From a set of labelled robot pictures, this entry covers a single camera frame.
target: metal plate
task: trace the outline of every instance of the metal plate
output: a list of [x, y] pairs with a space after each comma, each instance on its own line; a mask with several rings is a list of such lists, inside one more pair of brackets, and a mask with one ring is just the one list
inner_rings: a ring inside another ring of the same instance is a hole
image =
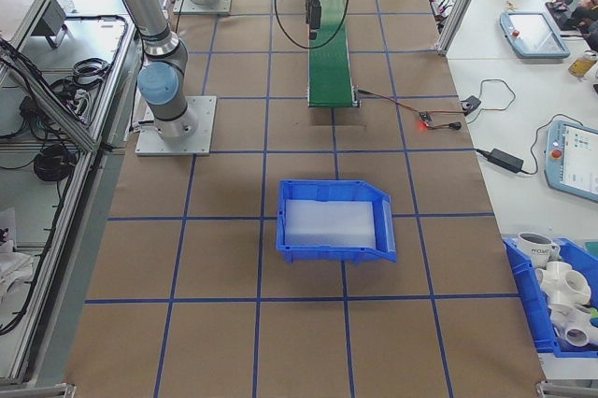
[[[208, 155], [212, 144], [212, 130], [216, 115], [216, 96], [188, 96], [189, 107], [198, 118], [197, 130], [185, 138], [162, 138], [158, 131], [151, 126], [145, 127], [139, 133], [137, 155]], [[153, 120], [153, 114], [148, 108], [145, 121]]]
[[201, 6], [190, 0], [176, 0], [173, 12], [175, 15], [228, 15], [231, 13], [232, 2], [233, 0], [218, 0], [213, 4]]

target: white table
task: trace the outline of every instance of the white table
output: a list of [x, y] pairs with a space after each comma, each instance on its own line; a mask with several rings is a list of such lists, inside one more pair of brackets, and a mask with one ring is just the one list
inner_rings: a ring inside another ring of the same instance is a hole
[[[563, 113], [589, 127], [598, 128], [598, 83], [594, 67], [584, 79], [567, 72], [567, 67], [586, 50], [581, 39], [567, 38], [571, 56], [560, 61], [530, 61], [517, 57], [498, 24], [499, 15], [512, 5], [519, 11], [546, 11], [548, 0], [472, 0], [462, 26], [448, 50], [448, 65], [461, 100], [478, 96], [484, 78], [501, 78], [517, 95], [507, 111], [484, 111], [469, 126], [476, 148], [501, 149], [525, 161], [534, 169], [530, 146], [535, 129]], [[504, 85], [484, 85], [482, 107], [504, 107], [510, 100]], [[552, 190], [544, 178], [546, 129], [540, 132], [534, 153], [539, 172], [533, 177], [514, 175], [480, 158], [499, 229], [504, 235], [533, 231], [548, 236], [565, 236], [577, 242], [598, 238], [598, 204]], [[548, 379], [590, 379], [598, 377], [598, 360], [556, 358], [540, 354]]]

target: white cloth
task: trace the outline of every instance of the white cloth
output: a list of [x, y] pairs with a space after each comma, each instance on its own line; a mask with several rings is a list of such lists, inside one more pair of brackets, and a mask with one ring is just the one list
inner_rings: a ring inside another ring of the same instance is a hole
[[34, 275], [34, 257], [24, 253], [2, 253], [7, 241], [0, 246], [0, 303], [12, 288], [19, 286], [24, 281], [30, 280]]

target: blue plastic bin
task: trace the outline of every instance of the blue plastic bin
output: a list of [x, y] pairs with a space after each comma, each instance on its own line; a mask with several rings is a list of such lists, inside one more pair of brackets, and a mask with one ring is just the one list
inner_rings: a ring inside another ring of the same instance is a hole
[[[371, 202], [374, 212], [376, 248], [291, 246], [285, 244], [286, 201], [315, 200], [319, 202]], [[288, 263], [295, 260], [362, 261], [389, 260], [396, 262], [396, 247], [392, 229], [391, 198], [360, 180], [281, 180], [278, 193], [277, 250]]]
[[[597, 358], [598, 351], [592, 346], [589, 346], [591, 349], [573, 347], [557, 337], [550, 322], [547, 297], [540, 290], [532, 261], [517, 249], [517, 238], [508, 237], [504, 241], [537, 352], [553, 353], [559, 358]], [[591, 305], [598, 307], [598, 259], [568, 239], [555, 239], [555, 242], [561, 246], [562, 260], [588, 280], [592, 291]]]

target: small box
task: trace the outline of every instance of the small box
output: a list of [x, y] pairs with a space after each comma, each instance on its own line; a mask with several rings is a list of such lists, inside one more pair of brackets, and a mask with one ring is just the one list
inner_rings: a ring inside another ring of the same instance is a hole
[[396, 262], [391, 198], [360, 180], [282, 180], [277, 250], [288, 263]]
[[[532, 261], [517, 249], [516, 237], [506, 237], [504, 241], [537, 352], [553, 353], [558, 358], [598, 358], [596, 349], [573, 347], [557, 337], [550, 321], [546, 295], [540, 290]], [[592, 290], [591, 305], [598, 307], [598, 259], [568, 239], [555, 239], [554, 242], [561, 246], [562, 260], [588, 280]]]

